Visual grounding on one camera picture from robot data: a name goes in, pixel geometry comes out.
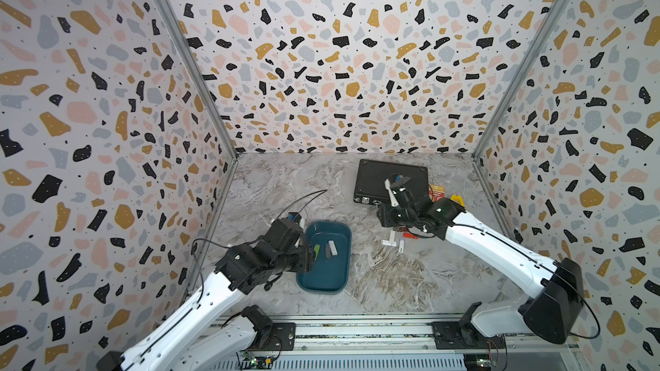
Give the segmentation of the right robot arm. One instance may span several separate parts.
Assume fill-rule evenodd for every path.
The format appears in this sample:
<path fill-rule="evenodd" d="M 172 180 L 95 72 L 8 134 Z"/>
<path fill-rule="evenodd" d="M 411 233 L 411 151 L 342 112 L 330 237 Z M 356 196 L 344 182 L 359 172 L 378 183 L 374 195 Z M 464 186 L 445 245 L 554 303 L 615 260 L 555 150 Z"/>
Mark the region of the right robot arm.
<path fill-rule="evenodd" d="M 516 300 L 472 304 L 459 321 L 458 337 L 468 346 L 481 338 L 531 333 L 563 345 L 585 306 L 582 271 L 571 259 L 557 262 L 537 254 L 480 221 L 452 199 L 416 199 L 409 180 L 386 180 L 388 200 L 378 204 L 385 228 L 407 228 L 437 237 L 479 257 L 524 293 Z"/>

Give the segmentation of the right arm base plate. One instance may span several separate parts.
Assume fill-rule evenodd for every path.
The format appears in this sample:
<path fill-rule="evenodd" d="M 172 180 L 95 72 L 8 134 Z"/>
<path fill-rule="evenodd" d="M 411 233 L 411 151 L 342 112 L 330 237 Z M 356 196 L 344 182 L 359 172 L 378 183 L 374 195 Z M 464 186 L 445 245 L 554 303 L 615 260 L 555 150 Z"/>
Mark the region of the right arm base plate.
<path fill-rule="evenodd" d="M 487 350 L 505 348 L 505 340 L 499 336 L 484 337 L 471 324 L 457 321 L 431 323 L 432 336 L 437 350 Z"/>

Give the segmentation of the teal plastic storage box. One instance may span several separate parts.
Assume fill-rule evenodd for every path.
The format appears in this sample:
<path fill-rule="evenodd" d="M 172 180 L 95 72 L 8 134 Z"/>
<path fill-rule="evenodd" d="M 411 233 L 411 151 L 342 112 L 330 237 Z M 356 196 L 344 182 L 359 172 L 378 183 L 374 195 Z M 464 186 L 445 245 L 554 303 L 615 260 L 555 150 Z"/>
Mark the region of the teal plastic storage box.
<path fill-rule="evenodd" d="M 315 259 L 311 271 L 297 274 L 298 286 L 312 294 L 337 295 L 349 279 L 352 230 L 344 223 L 318 221 L 305 234 Z"/>

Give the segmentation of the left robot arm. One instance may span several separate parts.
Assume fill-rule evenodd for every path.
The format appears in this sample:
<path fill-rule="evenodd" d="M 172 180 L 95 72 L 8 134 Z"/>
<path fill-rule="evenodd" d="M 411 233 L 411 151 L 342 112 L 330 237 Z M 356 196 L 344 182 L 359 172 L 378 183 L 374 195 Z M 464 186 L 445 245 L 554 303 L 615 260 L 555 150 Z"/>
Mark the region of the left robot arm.
<path fill-rule="evenodd" d="M 230 316 L 209 337 L 203 334 L 252 290 L 269 290 L 285 272 L 308 272 L 314 261 L 304 218 L 292 212 L 276 219 L 257 240 L 229 247 L 199 289 L 156 331 L 125 352 L 108 352 L 96 369 L 201 370 L 245 350 L 281 352 L 286 337 L 256 305 Z"/>

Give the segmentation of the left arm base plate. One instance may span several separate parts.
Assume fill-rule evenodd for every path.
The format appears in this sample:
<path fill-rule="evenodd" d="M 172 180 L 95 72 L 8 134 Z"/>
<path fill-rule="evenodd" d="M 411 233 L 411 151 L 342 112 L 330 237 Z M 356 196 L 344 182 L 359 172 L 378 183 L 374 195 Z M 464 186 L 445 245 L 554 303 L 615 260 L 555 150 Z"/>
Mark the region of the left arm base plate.
<path fill-rule="evenodd" d="M 287 352 L 293 351 L 296 341 L 297 324 L 280 322 L 266 328 L 256 345 L 256 350 Z"/>

